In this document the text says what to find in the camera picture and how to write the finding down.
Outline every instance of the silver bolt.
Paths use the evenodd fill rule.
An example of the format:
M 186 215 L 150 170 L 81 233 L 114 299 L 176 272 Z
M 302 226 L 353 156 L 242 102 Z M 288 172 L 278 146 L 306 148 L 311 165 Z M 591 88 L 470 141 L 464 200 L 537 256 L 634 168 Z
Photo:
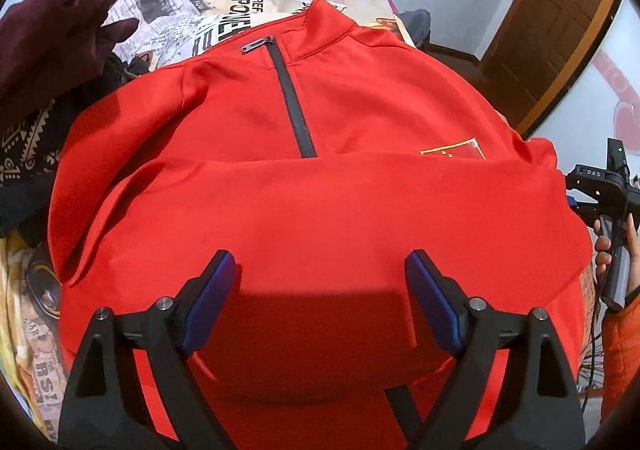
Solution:
M 486 302 L 478 296 L 469 300 L 469 305 L 474 311 L 484 311 L 486 309 Z
M 546 309 L 537 307 L 533 310 L 533 316 L 535 316 L 538 320 L 546 320 L 547 318 L 549 318 L 549 313 L 546 312 Z
M 174 305 L 174 299 L 169 296 L 163 296 L 156 301 L 156 307 L 160 311 L 166 311 L 170 309 L 172 305 Z
M 105 318 L 107 318 L 107 316 L 109 316 L 108 307 L 101 307 L 100 309 L 98 309 L 98 311 L 95 312 L 95 317 L 98 320 L 104 320 Z

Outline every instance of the orange sleeve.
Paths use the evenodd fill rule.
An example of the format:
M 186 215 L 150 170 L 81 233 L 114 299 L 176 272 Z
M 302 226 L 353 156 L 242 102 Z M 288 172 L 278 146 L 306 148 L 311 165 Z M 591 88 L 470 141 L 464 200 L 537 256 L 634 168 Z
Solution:
M 640 366 L 640 296 L 626 309 L 606 314 L 602 322 L 604 349 L 603 422 L 617 405 Z

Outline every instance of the blue pad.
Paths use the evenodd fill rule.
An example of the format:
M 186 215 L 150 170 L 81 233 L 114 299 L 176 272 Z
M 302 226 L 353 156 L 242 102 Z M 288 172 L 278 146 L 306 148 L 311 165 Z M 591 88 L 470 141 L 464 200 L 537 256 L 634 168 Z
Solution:
M 460 336 L 460 318 L 416 252 L 407 257 L 405 271 L 409 289 L 436 342 L 452 356 L 460 356 L 465 348 Z
M 213 269 L 213 275 L 189 311 L 180 352 L 188 357 L 199 351 L 209 339 L 213 325 L 236 280 L 236 261 L 225 253 Z

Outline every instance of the wooden floor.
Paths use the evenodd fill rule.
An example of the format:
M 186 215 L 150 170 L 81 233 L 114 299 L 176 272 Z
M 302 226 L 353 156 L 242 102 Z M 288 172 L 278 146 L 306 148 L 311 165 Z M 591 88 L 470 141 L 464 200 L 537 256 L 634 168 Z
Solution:
M 518 125 L 518 123 L 516 123 L 518 120 L 515 112 L 516 109 L 513 109 L 509 102 L 503 101 L 504 96 L 502 96 L 499 88 L 495 86 L 494 82 L 485 77 L 473 62 L 428 50 L 426 53 L 457 72 L 469 82 L 476 91 L 482 94 L 482 96 L 494 106 L 494 109 L 507 118 L 507 121 L 512 127 Z

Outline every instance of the brown wooden door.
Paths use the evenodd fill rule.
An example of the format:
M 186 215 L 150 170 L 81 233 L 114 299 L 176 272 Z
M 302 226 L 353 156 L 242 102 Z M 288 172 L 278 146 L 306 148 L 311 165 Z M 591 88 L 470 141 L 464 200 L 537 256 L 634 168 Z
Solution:
M 601 0 L 522 0 L 482 60 L 498 95 L 492 104 L 516 126 L 558 76 Z

